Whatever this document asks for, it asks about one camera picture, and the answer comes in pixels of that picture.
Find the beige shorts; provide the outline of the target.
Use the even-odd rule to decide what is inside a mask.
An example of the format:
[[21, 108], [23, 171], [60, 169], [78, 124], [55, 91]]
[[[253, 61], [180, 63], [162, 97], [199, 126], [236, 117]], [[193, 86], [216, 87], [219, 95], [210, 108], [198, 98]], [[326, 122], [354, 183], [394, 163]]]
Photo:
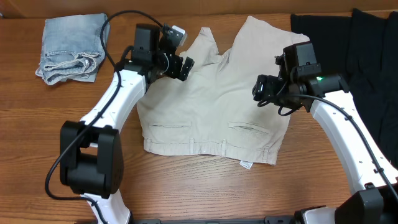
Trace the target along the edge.
[[144, 149], [274, 165], [289, 117], [272, 104], [258, 107], [252, 89], [259, 75], [278, 75], [274, 60], [285, 47], [307, 40], [250, 16], [221, 54], [211, 29], [202, 28], [182, 52], [195, 62], [188, 78], [156, 80], [137, 104]]

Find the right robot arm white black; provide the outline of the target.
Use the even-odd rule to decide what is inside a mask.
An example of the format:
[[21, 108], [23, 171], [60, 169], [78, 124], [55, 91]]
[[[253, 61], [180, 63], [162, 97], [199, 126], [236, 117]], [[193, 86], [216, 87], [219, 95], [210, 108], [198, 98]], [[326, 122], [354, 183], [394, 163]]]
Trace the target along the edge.
[[384, 157], [339, 73], [324, 75], [311, 42], [293, 44], [275, 58], [278, 76], [259, 75], [252, 89], [259, 107], [300, 108], [319, 123], [347, 176], [351, 197], [338, 207], [317, 206], [265, 223], [397, 223], [397, 169]]

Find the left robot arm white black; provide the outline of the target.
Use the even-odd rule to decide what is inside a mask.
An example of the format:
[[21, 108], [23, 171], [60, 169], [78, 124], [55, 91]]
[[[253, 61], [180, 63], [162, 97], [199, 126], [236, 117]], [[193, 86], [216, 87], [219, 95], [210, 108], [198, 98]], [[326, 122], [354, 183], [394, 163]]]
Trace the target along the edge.
[[161, 75], [185, 81], [193, 59], [176, 55], [185, 30], [138, 24], [134, 45], [115, 66], [109, 88], [79, 122], [60, 131], [60, 181], [87, 201], [98, 223], [133, 223], [119, 187], [124, 162], [120, 132], [131, 110]]

